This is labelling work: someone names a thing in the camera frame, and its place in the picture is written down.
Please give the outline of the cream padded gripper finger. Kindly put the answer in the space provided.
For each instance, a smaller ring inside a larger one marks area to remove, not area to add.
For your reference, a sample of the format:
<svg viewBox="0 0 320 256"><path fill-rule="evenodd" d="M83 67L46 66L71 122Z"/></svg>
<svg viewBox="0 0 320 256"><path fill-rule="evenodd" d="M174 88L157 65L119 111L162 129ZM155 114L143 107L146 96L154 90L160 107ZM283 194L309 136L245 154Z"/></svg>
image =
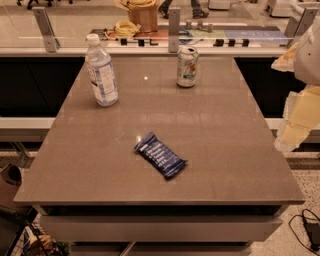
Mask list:
<svg viewBox="0 0 320 256"><path fill-rule="evenodd" d="M290 92L274 142L280 152L291 152L320 124L320 87L307 85L302 91Z"/></svg>
<svg viewBox="0 0 320 256"><path fill-rule="evenodd" d="M271 64L271 68L281 72L293 72L297 47L298 44L294 43L282 56Z"/></svg>

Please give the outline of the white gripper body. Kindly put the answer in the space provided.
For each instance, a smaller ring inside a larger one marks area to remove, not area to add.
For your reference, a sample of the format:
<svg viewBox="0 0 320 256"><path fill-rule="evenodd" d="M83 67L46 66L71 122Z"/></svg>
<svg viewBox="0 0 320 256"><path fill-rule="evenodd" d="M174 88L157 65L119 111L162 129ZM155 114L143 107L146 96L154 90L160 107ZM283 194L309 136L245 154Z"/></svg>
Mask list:
<svg viewBox="0 0 320 256"><path fill-rule="evenodd" d="M320 18L300 37L294 60L295 77L306 84L320 84Z"/></svg>

